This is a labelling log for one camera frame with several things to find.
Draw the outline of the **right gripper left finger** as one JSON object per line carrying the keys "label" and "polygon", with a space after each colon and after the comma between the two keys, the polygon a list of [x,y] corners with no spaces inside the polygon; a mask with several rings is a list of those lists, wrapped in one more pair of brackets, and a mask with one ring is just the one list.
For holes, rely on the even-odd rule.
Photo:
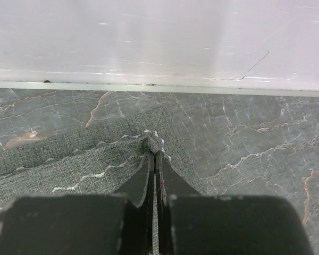
{"label": "right gripper left finger", "polygon": [[154,154],[110,194],[18,197],[0,213],[0,254],[151,254]]}

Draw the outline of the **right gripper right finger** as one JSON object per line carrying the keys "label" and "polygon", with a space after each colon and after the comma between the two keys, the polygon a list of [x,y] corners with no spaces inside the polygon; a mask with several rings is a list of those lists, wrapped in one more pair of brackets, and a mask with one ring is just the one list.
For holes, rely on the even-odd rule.
{"label": "right gripper right finger", "polygon": [[155,156],[160,254],[312,254],[292,204],[269,195],[202,195]]}

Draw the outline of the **grey cloth napkin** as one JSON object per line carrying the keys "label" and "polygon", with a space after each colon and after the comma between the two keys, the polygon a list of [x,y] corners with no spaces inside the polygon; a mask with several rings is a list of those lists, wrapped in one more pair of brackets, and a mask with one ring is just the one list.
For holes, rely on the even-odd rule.
{"label": "grey cloth napkin", "polygon": [[165,107],[0,151],[0,211],[26,194],[105,194],[161,151],[198,192],[206,189]]}

